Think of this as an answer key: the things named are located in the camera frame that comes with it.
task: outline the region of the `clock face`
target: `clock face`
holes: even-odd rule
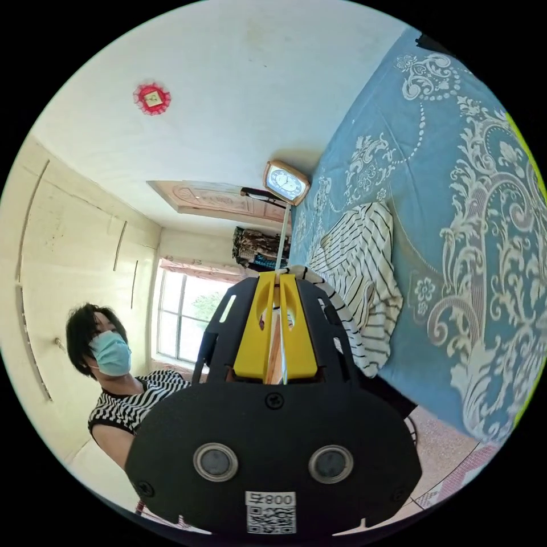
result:
[[[282,169],[274,169],[270,173],[268,183],[272,190],[288,199],[297,198],[305,190],[300,180]]]

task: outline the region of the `black hair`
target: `black hair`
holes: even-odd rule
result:
[[[102,313],[114,325],[116,332],[127,344],[127,332],[111,308],[87,303],[72,310],[67,321],[66,330],[68,358],[79,373],[84,376],[91,376],[93,379],[96,378],[86,364],[84,356],[94,359],[89,344],[100,333],[95,317],[97,312]]]

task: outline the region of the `yellow bracket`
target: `yellow bracket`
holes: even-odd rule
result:
[[[266,381],[270,360],[274,286],[275,272],[260,274],[234,363],[234,372],[240,378]],[[264,312],[264,329],[262,329],[260,317]]]
[[[294,275],[284,273],[279,277],[279,295],[283,383],[313,378],[317,374],[317,362]],[[292,329],[289,328],[288,314],[291,315]]]
[[[313,378],[317,362],[309,337],[308,325],[300,301],[294,275],[279,277],[275,286],[275,272],[261,273],[258,278],[249,317],[239,344],[234,372],[240,378],[266,381],[270,360],[270,341],[274,307],[280,308],[283,383],[292,379]],[[288,316],[293,327],[289,327]],[[264,327],[260,327],[260,318]]]

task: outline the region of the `striped shirt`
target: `striped shirt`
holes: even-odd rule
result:
[[[190,386],[175,370],[157,370],[146,376],[136,376],[144,388],[137,395],[114,395],[103,389],[97,406],[89,416],[88,428],[105,425],[135,434],[150,409],[169,395]]]
[[[309,269],[280,271],[290,271],[326,292],[348,333],[355,364],[369,378],[389,358],[389,342],[403,307],[391,265],[392,232],[393,217],[384,203],[355,207],[322,238]]]

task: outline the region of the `tiled floor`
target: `tiled floor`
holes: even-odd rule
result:
[[[492,447],[485,448],[437,420],[423,408],[416,408],[410,417],[418,433],[417,451],[422,464],[422,477],[401,510],[372,528],[406,519],[445,499],[472,480],[495,452]],[[342,534],[368,529],[371,528],[361,525]]]
[[[415,500],[449,475],[478,443],[420,407],[410,417],[418,430],[417,450],[422,463],[422,478],[410,495]]]

